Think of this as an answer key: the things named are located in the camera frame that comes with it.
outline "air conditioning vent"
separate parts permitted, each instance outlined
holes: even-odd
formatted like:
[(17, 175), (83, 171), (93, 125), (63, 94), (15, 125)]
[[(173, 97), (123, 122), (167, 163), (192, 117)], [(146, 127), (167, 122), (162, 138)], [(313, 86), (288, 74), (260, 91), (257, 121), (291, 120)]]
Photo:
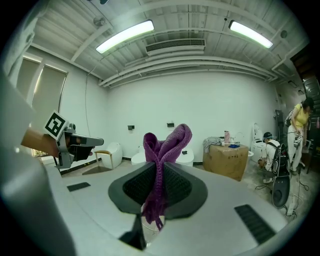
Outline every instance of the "air conditioning vent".
[(204, 39), (176, 39), (149, 44), (145, 47), (149, 56), (176, 51), (201, 50), (206, 47)]

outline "ceiling light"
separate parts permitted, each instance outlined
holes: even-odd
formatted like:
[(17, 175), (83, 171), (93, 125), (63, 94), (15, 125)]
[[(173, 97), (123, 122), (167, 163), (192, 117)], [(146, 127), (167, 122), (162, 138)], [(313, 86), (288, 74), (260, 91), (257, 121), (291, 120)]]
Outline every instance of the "ceiling light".
[(266, 48), (270, 48), (273, 45), (273, 43), (266, 39), (264, 36), (260, 35), (251, 28), (248, 28), (247, 26), (235, 22), (234, 20), (230, 22), (229, 29), (255, 40), (256, 42), (262, 44)]
[(105, 41), (103, 44), (99, 45), (96, 48), (96, 50), (99, 53), (103, 54), (105, 51), (116, 46), (117, 44), (120, 44), (121, 42), (123, 42), (125, 40), (128, 40), (129, 38), (133, 38), (137, 35), (152, 31), (154, 29), (155, 28), (154, 28), (154, 24), (152, 23), (152, 21), (147, 20), (143, 23), (129, 27), (126, 30), (121, 31), (120, 33), (114, 35), (113, 37), (111, 37), (107, 41)]

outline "purple cloth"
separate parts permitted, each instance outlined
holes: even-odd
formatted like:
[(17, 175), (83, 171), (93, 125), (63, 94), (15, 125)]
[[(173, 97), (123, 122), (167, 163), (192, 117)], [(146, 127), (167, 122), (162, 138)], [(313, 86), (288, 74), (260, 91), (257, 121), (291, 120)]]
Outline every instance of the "purple cloth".
[(164, 163), (175, 163), (181, 150), (187, 146), (191, 138), (191, 130), (186, 124), (178, 125), (164, 141), (158, 141), (151, 132), (144, 135), (145, 159), (147, 162), (155, 162), (156, 176), (153, 189), (144, 203), (142, 216), (145, 216), (149, 224), (155, 221), (159, 230), (163, 227), (159, 216), (164, 215), (166, 207), (163, 194)]

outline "woman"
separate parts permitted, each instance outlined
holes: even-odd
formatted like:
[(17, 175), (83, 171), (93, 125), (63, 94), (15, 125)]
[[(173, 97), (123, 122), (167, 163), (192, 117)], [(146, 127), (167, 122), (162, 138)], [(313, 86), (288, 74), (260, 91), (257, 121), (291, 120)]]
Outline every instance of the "woman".
[[(288, 155), (290, 169), (293, 175), (297, 175), (297, 167), (301, 159), (302, 147), (306, 145), (308, 119), (313, 108), (314, 100), (307, 98), (302, 104), (297, 104), (294, 107), (291, 116), (291, 125), (288, 128)], [(294, 141), (298, 135), (302, 135), (302, 143), (300, 143), (298, 148), (295, 148)]]

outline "window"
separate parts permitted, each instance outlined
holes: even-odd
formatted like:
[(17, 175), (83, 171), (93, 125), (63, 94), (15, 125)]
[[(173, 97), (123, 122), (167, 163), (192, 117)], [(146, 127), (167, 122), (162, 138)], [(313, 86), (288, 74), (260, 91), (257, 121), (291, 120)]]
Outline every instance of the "window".
[[(60, 98), (67, 73), (50, 66), (44, 66), (36, 82), (32, 107), (35, 118), (31, 127), (44, 133), (45, 122), (54, 110), (59, 111)], [(33, 150), (33, 156), (44, 155), (44, 152)]]
[(28, 96), (28, 92), (31, 87), (32, 79), (36, 74), (36, 71), (39, 67), (40, 63), (32, 61), (30, 59), (23, 58), (18, 80), (16, 83), (17, 90), (21, 93), (23, 98), (26, 100)]

